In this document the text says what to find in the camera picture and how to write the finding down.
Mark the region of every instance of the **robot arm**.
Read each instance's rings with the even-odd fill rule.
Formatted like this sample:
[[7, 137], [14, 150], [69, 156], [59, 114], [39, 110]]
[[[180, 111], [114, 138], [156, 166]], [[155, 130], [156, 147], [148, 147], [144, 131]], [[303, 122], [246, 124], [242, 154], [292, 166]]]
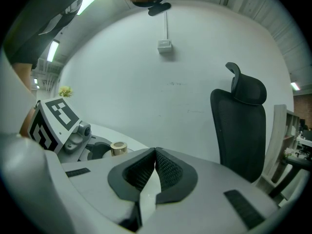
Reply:
[[43, 149], [55, 152], [61, 163], [101, 158], [111, 142], [93, 136], [91, 125], [78, 116], [63, 97], [42, 100], [32, 117], [28, 135]]

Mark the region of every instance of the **white table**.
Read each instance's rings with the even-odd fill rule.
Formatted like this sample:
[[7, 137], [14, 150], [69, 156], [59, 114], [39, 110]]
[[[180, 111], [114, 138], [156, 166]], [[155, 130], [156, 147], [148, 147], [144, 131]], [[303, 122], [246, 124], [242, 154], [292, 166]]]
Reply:
[[123, 135], [119, 132], [116, 132], [112, 129], [109, 129], [107, 127], [102, 127], [102, 126], [98, 126], [95, 124], [90, 124], [90, 125], [91, 125], [91, 131], [92, 131], [93, 135], [103, 137], [105, 139], [108, 139], [111, 142], [123, 141], [123, 142], [127, 143], [128, 148], [133, 150], [133, 151], [148, 148], [146, 145], [144, 145], [144, 144], [142, 144], [142, 143], [126, 136], [126, 135]]
[[303, 145], [312, 147], [312, 141], [310, 141], [310, 140], [303, 139], [301, 137], [297, 137], [297, 141], [300, 142]]

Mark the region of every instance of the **black mesh chair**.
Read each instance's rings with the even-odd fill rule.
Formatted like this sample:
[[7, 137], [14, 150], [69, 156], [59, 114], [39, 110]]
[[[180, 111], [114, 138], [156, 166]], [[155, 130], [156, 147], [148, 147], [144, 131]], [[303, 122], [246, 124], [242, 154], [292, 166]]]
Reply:
[[[225, 66], [235, 74], [231, 92], [215, 89], [210, 96], [220, 163], [254, 182], [264, 166], [266, 115], [262, 104], [267, 90], [258, 79], [242, 74], [235, 63]], [[270, 193], [271, 197], [277, 196], [300, 169], [311, 170], [311, 162], [306, 160], [288, 157], [286, 162], [292, 170]]]

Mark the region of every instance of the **shelf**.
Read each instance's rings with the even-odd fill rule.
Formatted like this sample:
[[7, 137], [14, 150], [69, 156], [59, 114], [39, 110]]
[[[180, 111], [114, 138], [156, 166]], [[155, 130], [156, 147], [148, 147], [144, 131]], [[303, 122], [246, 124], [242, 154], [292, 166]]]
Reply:
[[288, 115], [292, 115], [292, 116], [295, 116], [295, 117], [298, 117], [298, 118], [299, 118], [299, 116], [295, 115], [292, 111], [287, 110], [287, 114], [288, 114]]
[[285, 137], [284, 137], [284, 140], [289, 139], [289, 138], [293, 138], [293, 137], [294, 137], [294, 135], [285, 136]]

